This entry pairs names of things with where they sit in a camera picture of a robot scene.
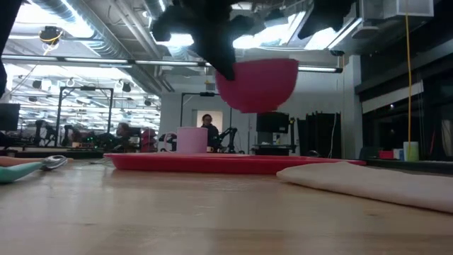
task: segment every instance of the white cloth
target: white cloth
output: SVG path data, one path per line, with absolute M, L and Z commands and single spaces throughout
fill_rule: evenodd
M 371 169 L 346 162 L 294 166 L 283 181 L 363 198 L 453 213 L 453 178 Z

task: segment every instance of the wooden table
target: wooden table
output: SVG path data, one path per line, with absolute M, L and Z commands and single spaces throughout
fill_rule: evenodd
M 453 216 L 273 176 L 77 162 L 0 186 L 1 255 L 453 254 Z

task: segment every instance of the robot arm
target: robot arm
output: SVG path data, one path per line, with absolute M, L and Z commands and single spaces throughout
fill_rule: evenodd
M 236 153 L 234 151 L 234 137 L 236 136 L 236 133 L 238 132 L 238 129 L 235 128 L 235 127 L 228 127 L 222 134 L 220 134 L 218 137 L 217 137 L 217 144 L 218 144 L 218 147 L 221 147 L 222 145 L 222 142 L 224 140 L 224 138 L 229 135 L 229 142 L 228 142 L 228 145 L 227 145 L 227 148 L 228 148 L 228 153 Z

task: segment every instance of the fluorescent light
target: fluorescent light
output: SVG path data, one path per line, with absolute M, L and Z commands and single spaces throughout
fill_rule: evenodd
M 327 28 L 316 32 L 305 45 L 305 50 L 324 50 L 337 37 L 337 32 L 333 28 Z
M 260 46 L 260 42 L 252 35 L 243 35 L 233 41 L 235 49 L 251 49 Z
M 255 35 L 243 35 L 233 41 L 233 47 L 236 49 L 251 49 L 259 47 L 262 43 L 276 40 L 283 41 L 280 44 L 287 43 L 304 16 L 305 12 L 293 14 L 288 17 L 288 24 L 274 25 Z M 166 47 L 187 47 L 193 44 L 193 38 L 189 34 L 172 33 L 168 42 L 156 42 L 156 44 Z
M 328 49 L 331 50 L 335 47 L 339 42 L 346 38 L 359 24 L 361 24 L 362 18 L 358 18 L 348 29 L 342 32 L 329 46 Z
M 99 67 L 102 68 L 132 68 L 131 64 L 100 64 Z
M 299 24 L 302 22 L 302 19 L 304 18 L 306 12 L 302 11 L 299 12 L 298 14 L 293 14 L 290 17 L 288 17 L 288 23 L 289 28 L 288 31 L 286 32 L 285 35 L 283 35 L 282 39 L 280 40 L 280 45 L 284 45 L 285 43 L 288 43 L 289 40 L 291 39 L 292 35 L 296 33 L 297 27 L 299 27 Z
M 171 67 L 198 67 L 202 62 L 189 62 L 189 61 L 165 61 L 165 60 L 136 60 L 136 64 L 153 64 L 153 65 L 167 65 Z
M 189 34 L 172 33 L 168 42 L 156 42 L 156 44 L 166 47 L 191 46 L 193 44 L 193 39 Z
M 336 72 L 336 68 L 332 67 L 299 67 L 302 72 Z
M 159 4 L 161 6 L 162 11 L 165 11 L 165 4 L 163 0 L 159 0 Z
M 100 63 L 100 64 L 127 64 L 125 59 L 102 59 L 102 58 L 83 58 L 83 57 L 65 57 L 69 62 L 86 62 L 86 63 Z
M 29 60 L 29 61 L 57 61 L 56 57 L 27 56 L 27 55 L 2 55 L 3 60 Z
M 37 35 L 9 35 L 8 39 L 13 40 L 27 40 L 27 39 L 39 39 L 40 37 Z
M 237 3 L 237 4 L 232 4 L 231 7 L 233 8 L 233 10 L 250 11 L 252 9 L 252 3 L 240 2 L 240 3 Z

